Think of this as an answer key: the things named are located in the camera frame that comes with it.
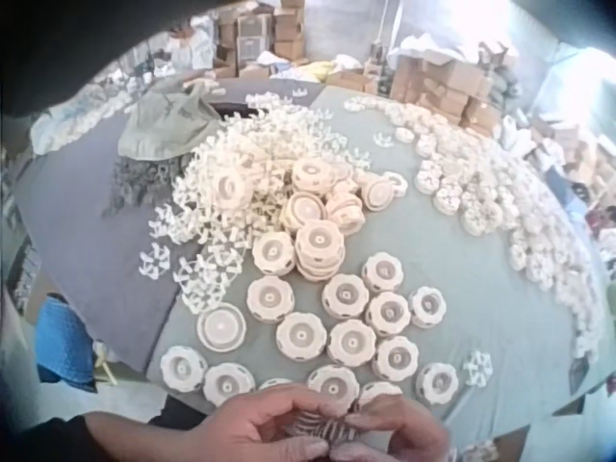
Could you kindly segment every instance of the finger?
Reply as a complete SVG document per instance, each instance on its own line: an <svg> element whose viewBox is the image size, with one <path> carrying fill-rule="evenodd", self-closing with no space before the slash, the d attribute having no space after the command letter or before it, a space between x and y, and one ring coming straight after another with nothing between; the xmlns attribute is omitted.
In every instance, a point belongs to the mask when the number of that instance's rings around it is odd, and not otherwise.
<svg viewBox="0 0 616 462"><path fill-rule="evenodd" d="M289 384L246 397L242 413L245 419L261 425L294 410L314 412L329 418L342 417L346 412L340 402L332 397L304 385Z"/></svg>
<svg viewBox="0 0 616 462"><path fill-rule="evenodd" d="M307 462L318 457L324 457L328 452L329 445L325 440L312 436L298 436L256 446L254 460Z"/></svg>
<svg viewBox="0 0 616 462"><path fill-rule="evenodd" d="M335 462L398 462L391 455L362 443L345 443L332 449L329 458Z"/></svg>
<svg viewBox="0 0 616 462"><path fill-rule="evenodd" d="M380 396L359 413L345 417L347 424L362 431L395 431L417 449L439 446L449 440L445 429L416 401L400 396Z"/></svg>

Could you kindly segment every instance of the hand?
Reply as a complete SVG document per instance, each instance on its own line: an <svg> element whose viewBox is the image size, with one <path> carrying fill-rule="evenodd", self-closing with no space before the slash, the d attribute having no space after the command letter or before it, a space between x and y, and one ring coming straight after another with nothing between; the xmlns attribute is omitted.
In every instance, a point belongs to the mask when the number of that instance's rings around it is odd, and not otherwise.
<svg viewBox="0 0 616 462"><path fill-rule="evenodd" d="M393 431L388 454L361 443L334 448L329 457L337 462L435 462L449 450L447 431L416 401L381 395L345 421L360 431Z"/></svg>
<svg viewBox="0 0 616 462"><path fill-rule="evenodd" d="M187 432L178 455L189 462L304 462L327 455L329 446L321 438L284 438L284 426L300 411L339 418L346 409L298 384L240 395Z"/></svg>

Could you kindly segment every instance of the gray tablecloth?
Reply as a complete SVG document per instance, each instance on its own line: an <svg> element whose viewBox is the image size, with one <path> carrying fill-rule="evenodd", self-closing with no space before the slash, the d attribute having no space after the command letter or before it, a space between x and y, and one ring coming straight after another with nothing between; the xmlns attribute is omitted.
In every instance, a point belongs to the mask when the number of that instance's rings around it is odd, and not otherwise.
<svg viewBox="0 0 616 462"><path fill-rule="evenodd" d="M309 105L321 85L293 81L266 83L272 91L308 94L297 104ZM245 96L262 92L264 82L224 81L227 93L213 102L244 103ZM103 218L109 204L111 174L117 142L128 116L103 120L81 139L35 160L14 186L26 229L45 270L70 305L85 321L91 336L104 341L133 369L145 372L152 349L177 294L170 273L158 281L142 276L140 252L151 249L147 222L152 207L127 208ZM179 255L194 255L195 244L182 247L160 240Z"/></svg>
<svg viewBox="0 0 616 462"><path fill-rule="evenodd" d="M329 87L312 108L333 111L335 116L329 121L333 130L346 135L351 147L370 150L375 171L399 172L410 186L407 195L396 199L387 210L367 213L362 230L346 240L347 257L341 272L357 274L369 256L385 251L403 264L405 276L400 294L409 295L422 285L442 291L448 304L444 321L431 330L410 326L403 332L419 347L420 367L431 362L450 363L464 377L462 363L473 349L492 355L494 376L485 389L471 395L453 419L453 443L462 447L507 433L571 401L574 397L569 392L568 372L574 331L569 310L556 304L553 294L541 292L536 284L510 267L503 233L474 238L462 229L457 217L446 217L436 211L429 198L412 186L420 158L401 143L391 149L376 146L373 134L382 131L393 135L395 127L378 111L345 111L343 103L353 94ZM295 363L277 350L275 326L255 321L245 308L247 286L259 276L248 258L243 274L226 298L245 313L248 334L243 347L225 354L207 350L197 339L196 317L178 301L156 345L148 378L163 384L160 359L174 345L196 348L211 366L227 361L242 363L252 371L258 384L278 376L303 382L311 371L329 363L325 355L308 363ZM335 324L321 307L322 284L309 283L295 272L284 279L293 286L297 311L318 314L327 328ZM580 392L616 370L616 342L611 325L603 338L600 355ZM358 368L356 375L362 384L375 380L367 366ZM411 398L415 396L414 378L400 384ZM203 412L213 410L200 391L179 398ZM456 399L431 410L443 418L455 402Z"/></svg>

